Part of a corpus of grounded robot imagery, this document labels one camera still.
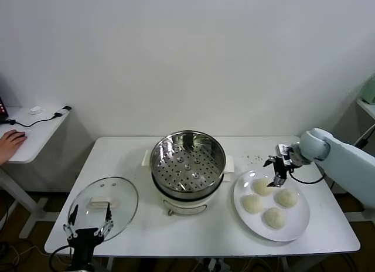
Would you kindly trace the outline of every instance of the white plate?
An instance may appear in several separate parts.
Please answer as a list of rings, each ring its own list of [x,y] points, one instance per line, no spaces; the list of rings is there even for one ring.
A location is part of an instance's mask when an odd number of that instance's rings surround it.
[[[283,187],[275,188],[275,191],[266,196],[260,196],[264,205],[261,212],[252,215],[248,213],[242,206],[242,197],[247,195],[257,195],[252,183],[255,179],[268,178],[272,180],[273,176],[268,175],[265,170],[253,170],[244,173],[238,178],[234,186],[233,198],[234,205],[243,222],[256,234],[279,242],[288,242],[297,239],[307,228],[310,221],[310,207],[302,194],[295,185],[295,182],[288,178]],[[275,195],[281,189],[288,188],[298,195],[298,203],[293,208],[285,208],[275,201]],[[279,230],[273,229],[266,224],[263,219],[263,213],[269,208],[279,208],[285,213],[285,226]]]

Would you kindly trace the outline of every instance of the steamed bun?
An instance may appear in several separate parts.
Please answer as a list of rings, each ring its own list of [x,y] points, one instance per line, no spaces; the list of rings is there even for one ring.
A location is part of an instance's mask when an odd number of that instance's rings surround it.
[[[271,181],[267,178],[256,179],[253,182],[254,191],[261,196],[268,196],[274,191],[273,187],[267,187]]]
[[[285,226],[285,215],[278,208],[267,209],[264,214],[265,222],[274,229],[281,229]]]
[[[298,196],[296,193],[290,191],[289,189],[280,190],[275,197],[276,201],[286,208],[291,208],[295,206],[298,202]]]
[[[256,214],[263,209],[263,203],[259,196],[248,195],[242,198],[244,209],[251,214]]]

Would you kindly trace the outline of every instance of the desk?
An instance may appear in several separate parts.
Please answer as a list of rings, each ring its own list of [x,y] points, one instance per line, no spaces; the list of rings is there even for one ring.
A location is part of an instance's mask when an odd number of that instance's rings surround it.
[[[44,120],[53,116],[53,113],[42,112],[38,115],[31,115],[29,108],[7,108],[9,118],[28,125],[38,120]],[[62,117],[54,118],[51,121],[38,123],[33,127],[22,127],[15,124],[0,125],[0,137],[9,130],[24,131],[28,139],[17,150],[16,154],[9,160],[9,164],[27,164],[33,161],[39,152],[48,142],[49,138],[54,134],[57,128],[65,120],[68,113]],[[2,186],[9,194],[15,198],[15,202],[9,208],[9,215],[14,211],[19,202],[23,207],[30,211],[31,215],[25,226],[20,232],[19,237],[25,239],[33,229],[37,221],[56,221],[58,213],[44,212],[43,207],[47,199],[41,198],[36,203],[4,170],[0,169],[0,186]],[[5,217],[0,221],[0,226],[5,222]]]
[[[49,253],[67,244],[63,224],[77,194],[88,184],[108,176],[133,181],[139,193],[138,210],[131,224],[116,238],[96,247],[96,256],[107,257],[251,257],[328,254],[356,251],[360,243],[325,181],[298,184],[311,210],[305,233],[297,240],[278,243],[265,240],[247,228],[233,206],[233,184],[245,171],[262,166],[275,146],[297,137],[217,137],[234,159],[235,173],[223,182],[205,212],[195,216],[168,216],[162,207],[149,168],[141,166],[145,151],[159,140],[152,137],[100,138],[60,212],[45,244]],[[305,181],[321,176],[315,165],[296,169]]]

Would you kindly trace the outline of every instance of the metal rim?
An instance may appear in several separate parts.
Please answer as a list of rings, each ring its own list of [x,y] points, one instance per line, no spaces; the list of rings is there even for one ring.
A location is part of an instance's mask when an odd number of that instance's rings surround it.
[[[129,225],[130,225],[130,223],[133,221],[134,216],[135,216],[135,214],[136,214],[136,212],[137,212],[137,209],[138,209],[138,203],[139,203],[139,193],[138,193],[137,188],[136,188],[135,185],[133,184],[133,182],[131,182],[129,179],[127,179],[127,178],[123,178],[123,177],[120,177],[120,176],[109,176],[109,177],[105,177],[105,178],[98,179],[98,180],[96,180],[96,181],[94,181],[94,182],[88,184],[85,188],[83,188],[83,189],[77,194],[77,196],[76,196],[76,197],[74,198],[74,200],[72,201],[72,203],[71,203],[71,205],[70,205],[70,207],[69,207],[68,216],[67,216],[67,219],[69,219],[69,214],[70,214],[70,211],[71,211],[71,209],[72,209],[74,203],[76,202],[76,200],[78,199],[78,197],[79,197],[79,196],[80,196],[80,195],[81,195],[81,194],[82,194],[82,193],[83,193],[88,187],[90,187],[91,185],[93,185],[93,184],[95,184],[95,183],[97,183],[97,182],[99,182],[99,181],[102,181],[102,180],[105,180],[105,179],[109,179],[109,178],[120,178],[120,179],[123,179],[123,180],[129,182],[130,185],[134,188],[135,193],[137,194],[137,204],[135,205],[135,210],[134,210],[134,213],[133,213],[132,217],[130,218],[128,224],[122,229],[122,231],[120,231],[118,234],[113,235],[113,236],[110,237],[109,239],[104,240],[104,242],[109,241],[109,240],[115,238],[116,236],[118,236],[119,234],[121,234],[121,233],[122,233],[122,232],[123,232],[123,231],[124,231]]]
[[[212,141],[214,144],[215,144],[215,147],[218,148],[219,152],[221,154],[223,154],[222,156],[222,167],[221,169],[219,170],[219,172],[217,173],[217,180],[216,181],[213,181],[211,183],[209,183],[207,185],[207,187],[203,188],[203,189],[198,189],[196,191],[193,191],[193,192],[181,192],[177,189],[173,189],[173,188],[168,188],[166,187],[165,185],[161,184],[160,185],[160,182],[158,181],[158,179],[156,178],[155,176],[155,172],[154,172],[154,163],[155,163],[155,158],[154,158],[154,154],[158,152],[158,149],[160,148],[160,146],[167,140],[171,139],[171,138],[174,138],[174,137],[178,137],[179,135],[186,135],[186,134],[194,134],[194,135],[201,135],[205,138],[207,138],[208,140]],[[199,198],[177,198],[175,196],[173,196],[173,193],[176,193],[176,195],[181,195],[181,194],[186,194],[186,196],[189,196],[189,194],[191,193],[195,193],[197,195],[199,195],[199,193],[202,193],[203,191],[206,191],[207,189],[209,189],[210,187],[212,187],[212,191],[211,193],[213,193],[219,186],[220,184],[222,183],[222,180],[223,180],[223,172],[224,172],[224,169],[225,169],[225,165],[226,165],[226,156],[225,156],[225,151],[222,147],[222,145],[215,139],[213,138],[211,135],[209,134],[206,134],[206,133],[203,133],[203,132],[200,132],[200,131],[194,131],[194,130],[183,130],[183,131],[178,131],[178,132],[174,132],[172,134],[169,134],[168,136],[162,138],[161,140],[159,140],[155,146],[153,147],[152,151],[151,151],[151,157],[150,157],[150,161],[149,161],[149,165],[151,167],[151,174],[152,174],[152,179],[153,179],[153,182],[154,184],[157,186],[157,188],[164,194],[166,194],[168,197],[170,197],[171,199],[175,199],[175,200],[199,200],[201,199],[201,197]],[[171,193],[165,193],[165,191],[162,190],[163,187],[166,187],[168,189],[168,191],[170,191]],[[209,196],[210,194],[204,194],[202,197],[207,197]]]
[[[217,186],[215,187],[215,189],[212,190],[212,192],[210,192],[210,193],[208,193],[208,194],[206,194],[206,195],[203,195],[203,196],[201,196],[201,197],[199,197],[199,198],[179,198],[179,197],[172,196],[171,194],[165,192],[165,191],[159,186],[159,184],[155,181],[155,177],[154,177],[153,174],[151,174],[151,177],[152,177],[152,180],[153,180],[153,182],[154,182],[156,188],[158,188],[158,190],[159,190],[163,195],[167,196],[169,199],[177,200],[177,201],[179,201],[179,202],[196,202],[196,201],[198,201],[198,200],[203,200],[203,199],[207,198],[208,196],[214,194],[214,193],[218,190],[219,186],[221,185],[221,183],[222,183],[222,181],[223,181],[223,179],[224,179],[224,175],[222,174],[222,175],[221,175],[221,178],[220,178],[220,182],[217,183]]]

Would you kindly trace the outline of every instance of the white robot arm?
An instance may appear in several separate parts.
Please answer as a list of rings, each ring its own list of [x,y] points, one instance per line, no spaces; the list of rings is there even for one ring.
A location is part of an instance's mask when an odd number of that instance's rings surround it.
[[[269,186],[280,187],[287,172],[314,162],[362,204],[375,208],[375,157],[368,153],[318,128],[305,132],[296,144],[278,145],[277,153],[265,163],[273,163],[275,169]]]

